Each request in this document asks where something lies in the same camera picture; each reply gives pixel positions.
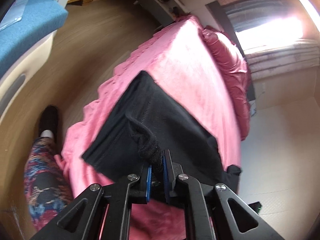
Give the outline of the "black pants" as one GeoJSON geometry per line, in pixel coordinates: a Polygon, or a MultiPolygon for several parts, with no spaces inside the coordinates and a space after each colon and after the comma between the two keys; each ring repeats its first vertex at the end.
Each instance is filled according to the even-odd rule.
{"type": "Polygon", "coordinates": [[[163,152],[183,171],[207,185],[224,183],[236,191],[241,169],[223,168],[217,140],[145,71],[117,101],[96,139],[82,155],[112,181],[151,166],[151,198],[165,202],[163,152]]]}

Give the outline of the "patterned trouser leg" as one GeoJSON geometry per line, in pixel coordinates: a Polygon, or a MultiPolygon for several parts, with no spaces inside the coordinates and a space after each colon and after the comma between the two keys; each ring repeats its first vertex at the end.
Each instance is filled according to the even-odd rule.
{"type": "Polygon", "coordinates": [[[37,231],[73,200],[68,180],[57,164],[52,138],[39,137],[31,148],[24,168],[24,195],[31,222],[37,231]]]}

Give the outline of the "pink bed blanket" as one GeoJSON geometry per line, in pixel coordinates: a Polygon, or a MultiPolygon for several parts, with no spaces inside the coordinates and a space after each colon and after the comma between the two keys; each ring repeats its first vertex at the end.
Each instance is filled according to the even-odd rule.
{"type": "MultiPolygon", "coordinates": [[[[98,89],[98,98],[84,107],[84,119],[66,134],[62,156],[75,196],[92,183],[112,181],[87,164],[82,155],[96,139],[117,101],[132,80],[147,72],[217,140],[223,168],[240,168],[240,129],[233,103],[218,65],[201,37],[202,26],[194,16],[174,23],[135,50],[114,69],[113,76],[98,89]]],[[[130,239],[183,239],[181,209],[152,198],[134,205],[130,239]]]]}

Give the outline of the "dark headboard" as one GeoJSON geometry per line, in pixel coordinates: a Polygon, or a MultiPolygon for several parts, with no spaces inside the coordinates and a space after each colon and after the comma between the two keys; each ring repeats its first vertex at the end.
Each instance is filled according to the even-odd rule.
{"type": "Polygon", "coordinates": [[[207,26],[213,30],[218,30],[219,32],[224,33],[228,39],[237,46],[242,57],[247,62],[247,58],[236,35],[235,28],[229,18],[229,12],[233,9],[233,5],[222,5],[219,1],[213,1],[206,4],[205,7],[213,19],[213,23],[210,23],[207,26]]]}

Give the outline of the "grey white nightstand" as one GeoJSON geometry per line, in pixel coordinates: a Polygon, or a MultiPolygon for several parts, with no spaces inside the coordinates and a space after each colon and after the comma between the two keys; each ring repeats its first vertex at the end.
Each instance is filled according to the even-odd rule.
{"type": "Polygon", "coordinates": [[[181,0],[136,0],[136,2],[149,12],[161,27],[169,26],[180,17],[190,14],[190,10],[181,0]]]}

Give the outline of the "beige window curtain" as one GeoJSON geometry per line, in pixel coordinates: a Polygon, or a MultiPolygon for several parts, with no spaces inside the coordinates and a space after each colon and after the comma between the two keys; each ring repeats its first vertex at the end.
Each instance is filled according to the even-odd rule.
{"type": "Polygon", "coordinates": [[[319,66],[319,33],[299,0],[214,0],[226,14],[252,79],[319,66]]]}

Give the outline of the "blue cushioned chair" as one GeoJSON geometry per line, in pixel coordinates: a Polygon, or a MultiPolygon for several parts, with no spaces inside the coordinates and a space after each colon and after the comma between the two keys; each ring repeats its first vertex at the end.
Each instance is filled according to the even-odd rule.
{"type": "Polygon", "coordinates": [[[67,0],[16,0],[1,29],[1,116],[52,50],[54,35],[67,18],[67,0]]]}

